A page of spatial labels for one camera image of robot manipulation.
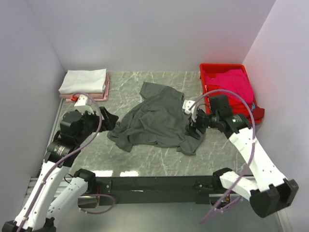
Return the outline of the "dark grey t-shirt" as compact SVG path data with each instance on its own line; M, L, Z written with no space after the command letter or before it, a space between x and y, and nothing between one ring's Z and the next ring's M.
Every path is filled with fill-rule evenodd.
M108 138L126 152L135 145L153 145L175 147L184 155L196 155L204 136L195 139L186 134L190 116L182 110L184 94L172 87L144 82L140 95L143 102L116 123Z

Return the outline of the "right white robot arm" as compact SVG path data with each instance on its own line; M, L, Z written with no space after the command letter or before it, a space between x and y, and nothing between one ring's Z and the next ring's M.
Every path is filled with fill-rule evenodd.
M196 101L185 100L183 111L189 115L187 133L199 139L207 128L216 128L235 146L244 158L254 180L236 174L229 168L213 173L212 188L224 195L213 205L204 220L230 208L240 199L250 202L253 211L261 218L272 215L293 202L299 189L297 182L287 177L275 166L255 136L255 126L243 114L234 114L226 95L209 98L209 114L199 109Z

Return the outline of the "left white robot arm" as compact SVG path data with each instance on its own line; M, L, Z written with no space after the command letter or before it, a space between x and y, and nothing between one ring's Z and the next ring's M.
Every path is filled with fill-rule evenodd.
M82 144L99 132L114 129L118 116L100 107L99 113L74 110L65 113L60 129L46 150L40 176L18 216L4 223L4 232L54 232L60 218L82 195L101 196L95 173L79 169L68 186L56 196L56 191L68 173Z

